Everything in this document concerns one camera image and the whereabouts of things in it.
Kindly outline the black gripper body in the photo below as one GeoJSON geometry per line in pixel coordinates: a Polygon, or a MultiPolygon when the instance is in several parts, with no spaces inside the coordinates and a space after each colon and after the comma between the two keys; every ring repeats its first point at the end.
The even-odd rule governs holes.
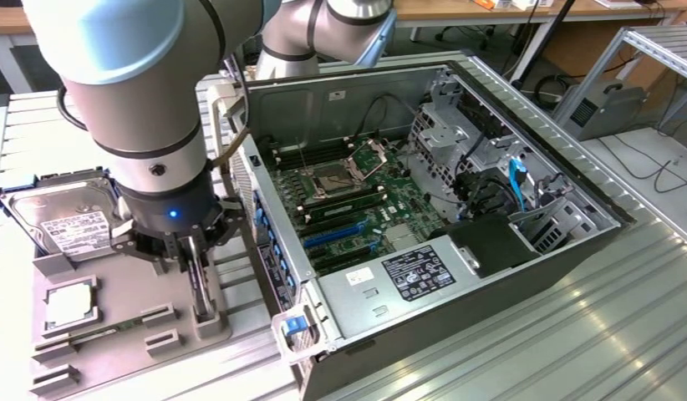
{"type": "Polygon", "coordinates": [[[118,186],[132,216],[136,249],[148,256],[182,256],[186,239],[207,251],[224,235],[223,208],[209,174],[181,187],[142,193],[118,186]]]}

